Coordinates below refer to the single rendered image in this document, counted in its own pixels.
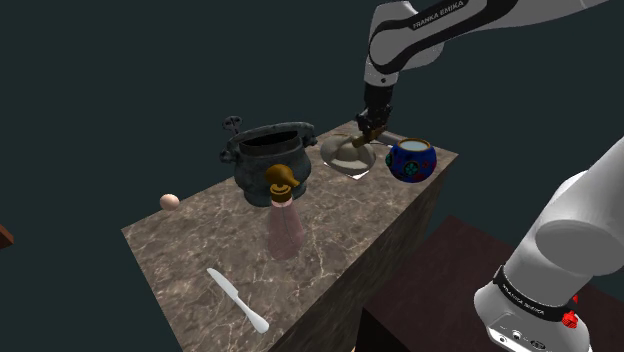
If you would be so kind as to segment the white table knife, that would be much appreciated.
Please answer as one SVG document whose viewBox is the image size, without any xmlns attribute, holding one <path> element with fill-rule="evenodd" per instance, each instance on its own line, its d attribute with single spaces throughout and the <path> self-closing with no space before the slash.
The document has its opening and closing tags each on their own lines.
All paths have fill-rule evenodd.
<svg viewBox="0 0 624 352">
<path fill-rule="evenodd" d="M 259 334 L 264 334 L 269 330 L 270 324 L 253 309 L 251 309 L 240 297 L 239 291 L 236 287 L 219 271 L 214 268 L 207 268 L 207 273 L 214 279 L 218 286 L 230 297 L 233 302 L 242 310 L 246 315 L 254 329 Z"/>
</svg>

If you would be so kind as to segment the blue patterned round vase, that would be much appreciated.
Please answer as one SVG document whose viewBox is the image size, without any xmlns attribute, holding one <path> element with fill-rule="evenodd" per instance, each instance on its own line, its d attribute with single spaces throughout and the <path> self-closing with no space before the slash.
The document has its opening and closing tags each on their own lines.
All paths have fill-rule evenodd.
<svg viewBox="0 0 624 352">
<path fill-rule="evenodd" d="M 433 174 L 437 155 L 428 141 L 406 138 L 392 146 L 385 157 L 385 164 L 399 181 L 419 183 Z"/>
</svg>

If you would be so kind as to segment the dark bronze cauldron pot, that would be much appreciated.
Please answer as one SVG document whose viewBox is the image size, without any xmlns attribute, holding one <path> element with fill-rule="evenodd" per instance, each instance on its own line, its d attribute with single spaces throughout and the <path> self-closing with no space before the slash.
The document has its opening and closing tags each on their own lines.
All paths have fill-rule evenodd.
<svg viewBox="0 0 624 352">
<path fill-rule="evenodd" d="M 271 205 L 270 184 L 266 170 L 274 164 L 288 166 L 300 185 L 293 188 L 293 198 L 302 196 L 311 174 L 311 161 L 305 148 L 317 143 L 314 126 L 307 122 L 282 122 L 240 132 L 243 119 L 229 116 L 222 127 L 233 136 L 221 151 L 223 163 L 234 163 L 234 179 L 247 202 L 257 207 Z"/>
</svg>

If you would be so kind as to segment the dark red robot stand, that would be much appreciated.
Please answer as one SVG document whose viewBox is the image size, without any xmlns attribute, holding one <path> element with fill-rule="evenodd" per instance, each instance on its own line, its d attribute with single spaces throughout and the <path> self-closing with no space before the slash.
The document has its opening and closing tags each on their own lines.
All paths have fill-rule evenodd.
<svg viewBox="0 0 624 352">
<path fill-rule="evenodd" d="M 355 352 L 510 352 L 489 338 L 474 295 L 516 248 L 447 217 L 364 305 Z M 624 302 L 589 282 L 574 306 L 591 348 L 624 352 Z"/>
</svg>

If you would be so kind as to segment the silver flat tray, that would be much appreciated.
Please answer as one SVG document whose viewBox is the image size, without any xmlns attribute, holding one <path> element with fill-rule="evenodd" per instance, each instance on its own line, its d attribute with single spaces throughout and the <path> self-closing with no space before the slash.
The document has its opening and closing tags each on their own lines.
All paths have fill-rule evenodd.
<svg viewBox="0 0 624 352">
<path fill-rule="evenodd" d="M 358 136 L 350 134 L 333 134 L 321 145 L 320 155 L 324 164 L 353 179 L 366 175 L 377 160 L 376 145 L 391 148 L 402 139 L 402 136 L 391 132 L 382 132 L 376 139 L 355 147 L 353 142 Z"/>
</svg>

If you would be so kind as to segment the pink spray bottle gold top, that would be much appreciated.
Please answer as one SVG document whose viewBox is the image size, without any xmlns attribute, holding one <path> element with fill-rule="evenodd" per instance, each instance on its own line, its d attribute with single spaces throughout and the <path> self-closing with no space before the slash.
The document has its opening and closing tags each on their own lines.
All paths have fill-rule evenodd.
<svg viewBox="0 0 624 352">
<path fill-rule="evenodd" d="M 269 183 L 270 211 L 267 249 L 275 260 L 296 256 L 303 245 L 305 232 L 294 204 L 293 189 L 300 185 L 290 167 L 274 164 L 265 172 Z"/>
</svg>

